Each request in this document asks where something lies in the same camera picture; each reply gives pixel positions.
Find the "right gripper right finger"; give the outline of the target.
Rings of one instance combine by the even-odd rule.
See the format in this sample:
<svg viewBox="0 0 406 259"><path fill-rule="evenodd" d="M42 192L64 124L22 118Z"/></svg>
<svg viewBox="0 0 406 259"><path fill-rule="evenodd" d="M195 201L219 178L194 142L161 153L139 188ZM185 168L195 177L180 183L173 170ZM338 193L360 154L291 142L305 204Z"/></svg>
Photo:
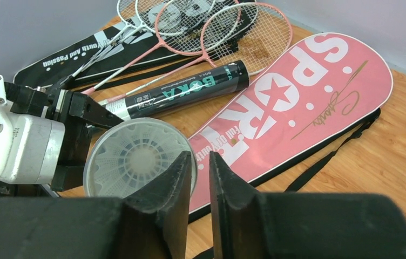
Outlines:
<svg viewBox="0 0 406 259"><path fill-rule="evenodd" d="M214 258L270 258L266 196L209 155Z"/></svg>

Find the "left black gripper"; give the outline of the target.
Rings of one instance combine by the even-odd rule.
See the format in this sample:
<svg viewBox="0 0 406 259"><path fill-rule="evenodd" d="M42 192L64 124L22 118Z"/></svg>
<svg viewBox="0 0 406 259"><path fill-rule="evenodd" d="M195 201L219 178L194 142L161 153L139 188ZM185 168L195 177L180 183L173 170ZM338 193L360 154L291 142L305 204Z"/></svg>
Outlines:
<svg viewBox="0 0 406 259"><path fill-rule="evenodd" d="M92 131L89 126L110 129L123 120L90 96L51 86L43 90L5 83L7 100L16 114L37 115L64 125L63 142L56 161L50 188L62 192L82 186L83 169L89 152Z"/></svg>

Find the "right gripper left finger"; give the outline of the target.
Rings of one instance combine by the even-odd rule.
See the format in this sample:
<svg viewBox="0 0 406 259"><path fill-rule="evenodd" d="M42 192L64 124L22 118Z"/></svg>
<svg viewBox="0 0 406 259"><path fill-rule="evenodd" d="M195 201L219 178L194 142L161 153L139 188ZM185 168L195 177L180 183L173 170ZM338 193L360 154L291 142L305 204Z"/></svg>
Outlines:
<svg viewBox="0 0 406 259"><path fill-rule="evenodd" d="M192 155L181 152L168 169L123 199L117 258L184 258Z"/></svg>

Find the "white shuttlecock tube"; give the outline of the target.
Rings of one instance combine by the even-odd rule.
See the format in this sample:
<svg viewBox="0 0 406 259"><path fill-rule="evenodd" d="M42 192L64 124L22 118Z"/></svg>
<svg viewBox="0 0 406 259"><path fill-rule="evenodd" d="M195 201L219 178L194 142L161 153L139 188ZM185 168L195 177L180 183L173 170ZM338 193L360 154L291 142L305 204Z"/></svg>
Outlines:
<svg viewBox="0 0 406 259"><path fill-rule="evenodd" d="M83 187L88 197L125 198L167 170L181 152L191 154L191 190L198 178L190 142L155 118L124 121L103 133L87 156Z"/></svg>

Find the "black shuttlecock tube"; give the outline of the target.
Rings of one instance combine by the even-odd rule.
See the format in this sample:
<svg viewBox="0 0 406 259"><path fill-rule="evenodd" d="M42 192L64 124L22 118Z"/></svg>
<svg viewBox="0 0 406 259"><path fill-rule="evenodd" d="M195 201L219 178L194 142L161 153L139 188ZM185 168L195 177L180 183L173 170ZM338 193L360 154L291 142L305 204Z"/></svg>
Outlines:
<svg viewBox="0 0 406 259"><path fill-rule="evenodd" d="M244 90L249 86L245 64L237 60L202 74L104 104L123 120L151 117L178 107Z"/></svg>

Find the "pink racket cover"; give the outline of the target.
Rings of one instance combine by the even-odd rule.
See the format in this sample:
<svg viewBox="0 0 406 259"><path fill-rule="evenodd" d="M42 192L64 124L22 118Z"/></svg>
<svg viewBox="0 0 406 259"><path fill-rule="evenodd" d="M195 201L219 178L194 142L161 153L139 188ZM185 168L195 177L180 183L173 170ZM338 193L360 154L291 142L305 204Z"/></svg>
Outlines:
<svg viewBox="0 0 406 259"><path fill-rule="evenodd" d="M209 154L258 186L358 125L390 97L393 75L366 43L318 33L291 46L191 137L198 177L190 216L209 212Z"/></svg>

